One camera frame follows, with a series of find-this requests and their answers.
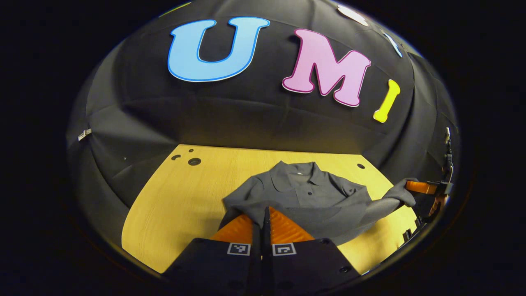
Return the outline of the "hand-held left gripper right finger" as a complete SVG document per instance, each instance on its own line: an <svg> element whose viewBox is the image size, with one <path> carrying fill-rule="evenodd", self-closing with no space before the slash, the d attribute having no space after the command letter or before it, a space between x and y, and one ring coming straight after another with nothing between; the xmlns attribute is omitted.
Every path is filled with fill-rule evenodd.
<svg viewBox="0 0 526 296"><path fill-rule="evenodd" d="M279 210L265 209L263 288L270 296L323 296L360 278L329 238L314 238Z"/></svg>

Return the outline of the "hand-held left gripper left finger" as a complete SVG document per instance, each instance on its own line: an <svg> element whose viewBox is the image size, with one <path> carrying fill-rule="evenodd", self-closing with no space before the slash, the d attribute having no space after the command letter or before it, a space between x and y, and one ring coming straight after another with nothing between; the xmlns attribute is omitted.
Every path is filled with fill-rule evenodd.
<svg viewBox="0 0 526 296"><path fill-rule="evenodd" d="M210 238L194 238L163 273L175 296L257 296L259 227L241 214Z"/></svg>

